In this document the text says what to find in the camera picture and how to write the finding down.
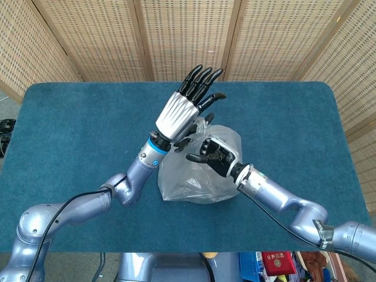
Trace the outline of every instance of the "teal felt tabletop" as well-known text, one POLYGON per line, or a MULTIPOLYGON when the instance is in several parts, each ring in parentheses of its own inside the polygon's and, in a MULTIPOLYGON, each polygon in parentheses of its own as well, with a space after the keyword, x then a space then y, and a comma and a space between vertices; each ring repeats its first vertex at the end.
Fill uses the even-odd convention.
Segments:
MULTIPOLYGON (((0 175, 0 251, 10 251, 24 210, 97 190, 126 173, 178 83, 41 83, 31 86, 0 175)), ((332 90, 321 82, 222 82, 213 124, 237 131, 243 160, 287 190, 323 205, 329 225, 370 219, 332 90)), ((294 213, 277 215, 289 224, 294 213)), ((248 198, 164 202, 154 173, 140 200, 80 226, 55 251, 309 250, 248 198)))

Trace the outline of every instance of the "table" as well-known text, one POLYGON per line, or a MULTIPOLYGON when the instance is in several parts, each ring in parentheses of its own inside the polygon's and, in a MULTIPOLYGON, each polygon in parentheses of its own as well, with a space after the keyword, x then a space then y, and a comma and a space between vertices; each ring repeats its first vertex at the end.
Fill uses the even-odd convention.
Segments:
MULTIPOLYGON (((64 202, 125 173, 179 83, 41 83, 31 86, 0 175, 0 251, 10 251, 20 215, 64 202)), ((213 124, 242 137, 243 160, 291 192, 323 205, 329 224, 370 218, 332 90, 322 82, 222 82, 210 93, 213 124)), ((294 214, 279 216, 289 224, 294 214)), ((244 196, 199 205, 163 202, 157 173, 139 202, 80 226, 65 226, 52 251, 310 250, 244 196)))

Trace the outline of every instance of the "wicker panel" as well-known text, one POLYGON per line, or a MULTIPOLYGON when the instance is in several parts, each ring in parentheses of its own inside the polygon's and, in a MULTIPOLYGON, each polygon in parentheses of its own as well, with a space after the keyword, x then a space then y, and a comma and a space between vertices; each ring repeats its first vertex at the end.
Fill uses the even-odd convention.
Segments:
POLYGON ((367 206, 376 212, 370 208, 376 204, 376 129, 351 142, 349 148, 367 206))
POLYGON ((126 0, 35 3, 87 80, 145 80, 126 0))
POLYGON ((333 89, 345 130, 376 112, 376 2, 360 1, 305 75, 333 89))
POLYGON ((221 67, 233 0, 142 0, 156 80, 182 80, 192 67, 221 67))
POLYGON ((342 1, 249 1, 228 80, 289 80, 342 1))
POLYGON ((36 82, 80 80, 26 1, 1 1, 0 22, 0 81, 17 95, 36 82))

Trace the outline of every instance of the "clear plastic bag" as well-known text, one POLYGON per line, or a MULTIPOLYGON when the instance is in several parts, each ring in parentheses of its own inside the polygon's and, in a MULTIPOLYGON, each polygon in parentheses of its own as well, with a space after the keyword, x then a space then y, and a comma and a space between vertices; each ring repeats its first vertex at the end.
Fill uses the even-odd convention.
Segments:
POLYGON ((172 149, 159 166, 158 186, 163 200, 210 204, 239 193, 232 177, 221 177, 207 164, 186 159, 188 153, 199 154, 202 143, 208 137, 220 138, 241 156, 241 137, 238 133, 222 125, 207 126, 200 119, 197 132, 189 136, 191 143, 182 152, 172 149))

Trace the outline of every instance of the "red box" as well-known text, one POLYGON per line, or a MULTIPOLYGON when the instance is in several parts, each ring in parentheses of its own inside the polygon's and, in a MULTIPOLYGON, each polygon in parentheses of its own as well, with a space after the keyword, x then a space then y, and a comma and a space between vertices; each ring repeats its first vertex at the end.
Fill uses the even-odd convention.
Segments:
POLYGON ((268 276, 294 274, 296 269, 289 251, 263 251, 263 263, 268 276))

